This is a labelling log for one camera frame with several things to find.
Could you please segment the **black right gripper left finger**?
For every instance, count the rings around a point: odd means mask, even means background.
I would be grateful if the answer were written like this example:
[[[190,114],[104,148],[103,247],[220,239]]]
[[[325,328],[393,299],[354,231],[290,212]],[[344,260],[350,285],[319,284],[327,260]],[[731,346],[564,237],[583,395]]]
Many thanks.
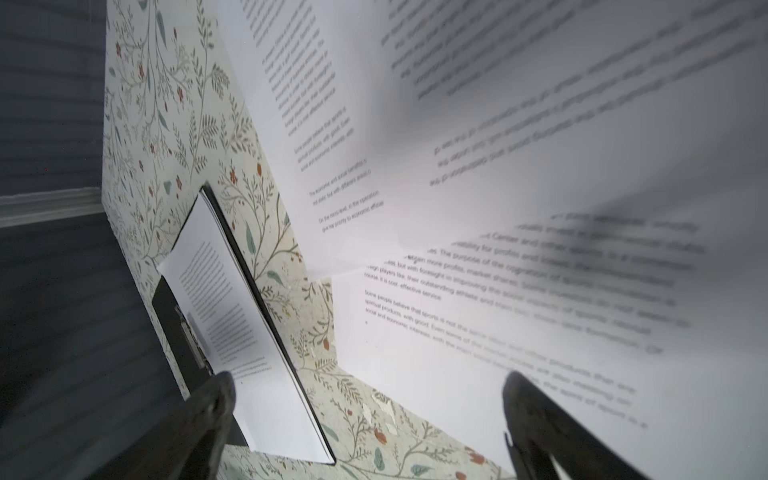
[[[215,479],[233,424],[235,383],[219,373],[92,479]]]

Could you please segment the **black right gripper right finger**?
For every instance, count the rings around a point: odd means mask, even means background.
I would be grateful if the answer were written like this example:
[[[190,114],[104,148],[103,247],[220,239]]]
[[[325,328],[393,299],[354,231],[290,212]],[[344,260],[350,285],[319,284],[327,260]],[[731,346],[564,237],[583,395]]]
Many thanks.
[[[523,374],[505,380],[507,449],[519,479],[643,479]]]

